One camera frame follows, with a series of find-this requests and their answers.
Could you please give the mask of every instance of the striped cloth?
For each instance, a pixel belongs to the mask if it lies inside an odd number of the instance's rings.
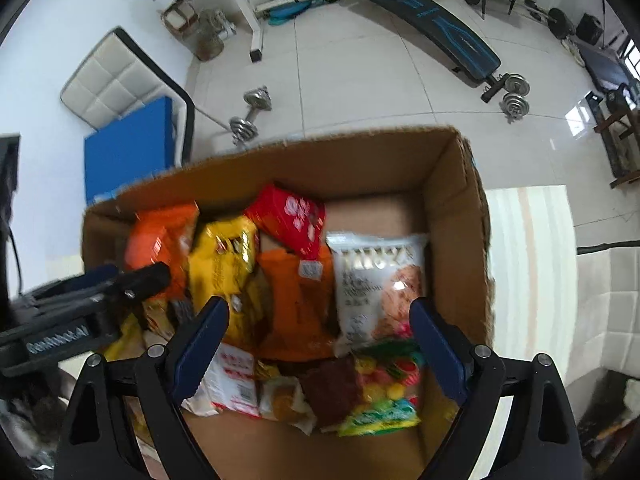
[[[567,374],[577,311],[574,223],[564,186],[492,189],[489,272],[494,280],[489,345],[503,357],[544,352]],[[501,399],[471,479],[488,475],[507,423]]]

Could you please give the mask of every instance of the black speaker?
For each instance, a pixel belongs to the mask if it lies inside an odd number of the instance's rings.
[[[602,25],[600,20],[586,12],[582,16],[578,27],[575,29],[575,35],[581,40],[595,45],[602,36]]]

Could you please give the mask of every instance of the white quilted cushion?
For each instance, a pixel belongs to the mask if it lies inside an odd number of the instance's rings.
[[[174,160],[181,166],[187,105],[113,30],[94,47],[60,93],[62,102],[95,129],[160,96],[172,99]]]

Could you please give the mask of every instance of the tufted headboard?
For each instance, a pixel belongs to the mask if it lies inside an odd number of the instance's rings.
[[[176,167],[187,164],[193,143],[193,101],[121,27],[102,38],[60,92],[62,102],[98,129],[157,97],[172,99]]]

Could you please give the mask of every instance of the barcode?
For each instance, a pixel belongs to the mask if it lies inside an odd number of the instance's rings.
[[[238,384],[238,393],[240,394],[240,398],[244,400],[244,402],[255,404],[254,390],[252,388],[242,386],[242,384]]]
[[[298,267],[298,274],[302,278],[319,282],[322,278],[322,263],[314,260],[301,260],[300,266]]]

